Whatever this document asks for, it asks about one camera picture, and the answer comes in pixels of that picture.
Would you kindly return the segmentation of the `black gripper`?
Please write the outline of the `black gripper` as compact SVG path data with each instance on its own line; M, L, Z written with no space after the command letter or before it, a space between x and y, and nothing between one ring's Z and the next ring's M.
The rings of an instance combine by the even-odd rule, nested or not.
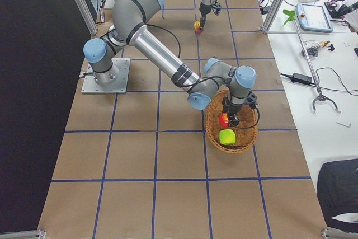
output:
M239 124L238 114L243 106L245 99L233 99L231 100L227 96L223 97L222 100L222 113L228 114L229 126L237 127Z
M199 30L203 31L206 23L206 15L211 12L212 5L211 4L204 4L200 3L199 11L201 13L200 17L200 24L199 24Z

